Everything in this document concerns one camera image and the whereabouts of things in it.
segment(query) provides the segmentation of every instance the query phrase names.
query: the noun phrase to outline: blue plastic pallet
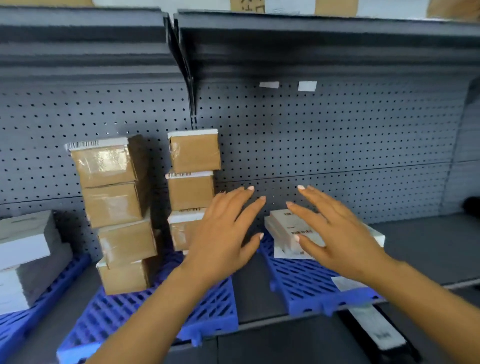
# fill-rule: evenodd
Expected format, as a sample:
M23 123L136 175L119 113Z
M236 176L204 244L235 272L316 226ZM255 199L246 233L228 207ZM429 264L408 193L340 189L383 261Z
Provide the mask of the blue plastic pallet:
M75 256L31 308L0 316L0 364L22 345L28 333L50 312L90 262L88 254Z
M168 252L164 261L154 287L148 290L107 296L103 287L100 287L58 348L57 358L60 364L76 364L92 356L183 261L183 254ZM229 277L208 291L188 316L177 338L191 340L193 346L198 346L202 343L203 336L218 331L234 332L238 326L237 306L232 279Z
M264 232L259 250L273 276L270 289L282 295L289 315L311 311L331 316L343 304L371 303L380 297L369 287L341 292L332 282L339 274L314 260L275 259L274 240Z

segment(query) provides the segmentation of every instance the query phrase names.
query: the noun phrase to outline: shelving unit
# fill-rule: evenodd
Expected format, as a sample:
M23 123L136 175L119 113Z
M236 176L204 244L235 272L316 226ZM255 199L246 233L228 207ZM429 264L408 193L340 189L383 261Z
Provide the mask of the shelving unit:
M167 132L214 127L217 189L267 196L252 230L286 200L309 206L295 186L311 183L375 224L392 256L449 288L478 284L478 222L450 214L480 194L480 26L226 12L180 12L174 25L159 10L0 8L0 217L53 209L64 240L98 260L62 145L146 137L162 227ZM99 282L87 275L78 289L91 296ZM291 320L260 256L233 288L240 331ZM71 325L77 304L51 316ZM38 350L45 339L32 340ZM215 341L194 350L217 358Z

